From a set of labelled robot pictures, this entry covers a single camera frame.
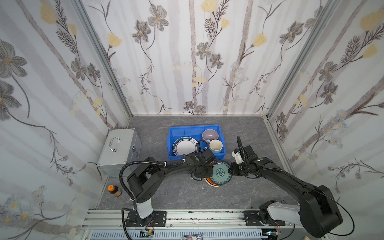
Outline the orange plate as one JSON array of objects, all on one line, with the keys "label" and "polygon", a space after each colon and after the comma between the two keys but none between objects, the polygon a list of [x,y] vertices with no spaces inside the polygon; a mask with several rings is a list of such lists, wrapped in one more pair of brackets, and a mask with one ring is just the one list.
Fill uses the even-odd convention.
[{"label": "orange plate", "polygon": [[219,186],[218,185],[214,185],[214,184],[212,184],[208,179],[206,179],[206,178],[204,178],[204,180],[205,180],[205,182],[208,184],[208,185],[210,185],[210,186],[212,186],[212,187],[215,187],[215,188],[218,188]]}]

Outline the green patterned plate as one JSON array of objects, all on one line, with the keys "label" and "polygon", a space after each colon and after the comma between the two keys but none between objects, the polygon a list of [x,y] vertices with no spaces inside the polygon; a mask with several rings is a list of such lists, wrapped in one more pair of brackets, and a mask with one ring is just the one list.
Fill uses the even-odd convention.
[{"label": "green patterned plate", "polygon": [[232,179],[232,174],[229,173],[230,165],[223,161],[218,161],[213,165],[213,174],[209,180],[218,186],[227,184]]}]

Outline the cream mug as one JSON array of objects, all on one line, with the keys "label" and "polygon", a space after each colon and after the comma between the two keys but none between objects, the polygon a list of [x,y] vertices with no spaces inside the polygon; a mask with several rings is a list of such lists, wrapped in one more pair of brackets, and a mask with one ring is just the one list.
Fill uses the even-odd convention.
[{"label": "cream mug", "polygon": [[223,143],[219,140],[208,140],[209,143],[209,149],[213,153],[220,153],[223,150]]}]

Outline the striped rim white plate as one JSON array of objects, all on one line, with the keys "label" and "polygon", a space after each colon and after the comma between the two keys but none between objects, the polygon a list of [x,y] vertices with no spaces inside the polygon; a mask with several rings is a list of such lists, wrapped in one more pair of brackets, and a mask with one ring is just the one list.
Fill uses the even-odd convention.
[{"label": "striped rim white plate", "polygon": [[173,144],[173,153],[175,156],[188,155],[197,150],[200,150],[199,143],[192,137],[178,138]]}]

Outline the purple bowl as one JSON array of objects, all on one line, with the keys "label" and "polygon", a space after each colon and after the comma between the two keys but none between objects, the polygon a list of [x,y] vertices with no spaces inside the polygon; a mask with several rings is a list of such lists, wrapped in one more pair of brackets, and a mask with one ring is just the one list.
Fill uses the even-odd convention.
[{"label": "purple bowl", "polygon": [[206,142],[219,139],[219,133],[213,129],[207,129],[202,133],[203,140]]}]

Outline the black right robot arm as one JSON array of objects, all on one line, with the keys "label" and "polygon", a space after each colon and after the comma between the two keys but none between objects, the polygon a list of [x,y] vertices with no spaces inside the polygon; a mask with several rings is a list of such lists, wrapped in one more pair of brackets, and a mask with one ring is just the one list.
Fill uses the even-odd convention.
[{"label": "black right robot arm", "polygon": [[264,178],[290,194],[298,205],[271,200],[259,207],[258,220],[264,225],[284,221],[302,226],[310,235],[321,238],[343,223],[332,192],[298,179],[267,157],[259,158],[251,146],[235,149],[235,161],[229,173],[233,176]]}]

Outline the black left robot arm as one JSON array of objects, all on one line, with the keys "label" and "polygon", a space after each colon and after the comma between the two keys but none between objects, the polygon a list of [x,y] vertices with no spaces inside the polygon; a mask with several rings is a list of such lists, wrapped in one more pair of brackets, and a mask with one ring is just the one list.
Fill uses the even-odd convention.
[{"label": "black left robot arm", "polygon": [[215,154],[208,149],[163,163],[149,157],[126,164],[120,171],[119,180],[140,219],[146,220],[154,215],[152,197],[165,178],[187,174],[195,181],[202,181],[213,175],[213,165],[217,161]]}]

